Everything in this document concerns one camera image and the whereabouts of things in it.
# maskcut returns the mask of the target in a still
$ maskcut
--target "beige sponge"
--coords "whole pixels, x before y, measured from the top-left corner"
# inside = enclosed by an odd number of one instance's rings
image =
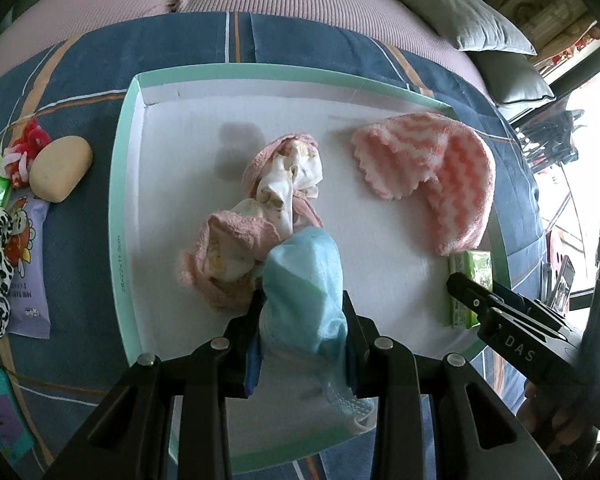
[[[91,165],[93,152],[82,137],[54,140],[42,149],[29,172],[29,185],[48,202],[62,202],[80,182]]]

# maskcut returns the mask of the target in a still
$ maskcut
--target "purple square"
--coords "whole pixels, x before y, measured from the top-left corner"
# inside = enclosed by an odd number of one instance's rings
[[[6,395],[0,396],[0,445],[11,447],[22,434],[22,426],[18,421],[13,406]]]

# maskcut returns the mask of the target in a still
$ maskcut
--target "smartphone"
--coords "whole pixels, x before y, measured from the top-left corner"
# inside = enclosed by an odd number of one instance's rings
[[[554,291],[551,293],[549,298],[548,306],[561,316],[567,316],[569,312],[569,294],[571,292],[571,285],[573,285],[573,278],[576,274],[573,268],[573,263],[568,256],[564,256],[562,260],[562,266],[560,267],[560,273],[555,280]]]

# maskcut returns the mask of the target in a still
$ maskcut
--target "pink and white cloth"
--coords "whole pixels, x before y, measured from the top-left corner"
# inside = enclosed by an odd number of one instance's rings
[[[195,250],[182,255],[184,281],[212,306],[247,308],[269,251],[307,225],[322,227],[309,203],[321,180],[313,137],[287,135],[270,143],[244,172],[248,197],[210,215]]]
[[[421,187],[436,215],[436,253],[446,256],[480,243],[495,185],[493,154],[476,131],[423,112],[358,129],[354,156],[374,192],[386,199]]]

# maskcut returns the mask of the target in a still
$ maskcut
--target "light blue fabric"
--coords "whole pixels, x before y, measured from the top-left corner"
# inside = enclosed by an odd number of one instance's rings
[[[273,248],[262,286],[267,295],[260,314],[265,352],[313,367],[327,401],[353,432],[375,426],[376,401],[357,399],[347,386],[342,266],[333,238],[307,227]]]

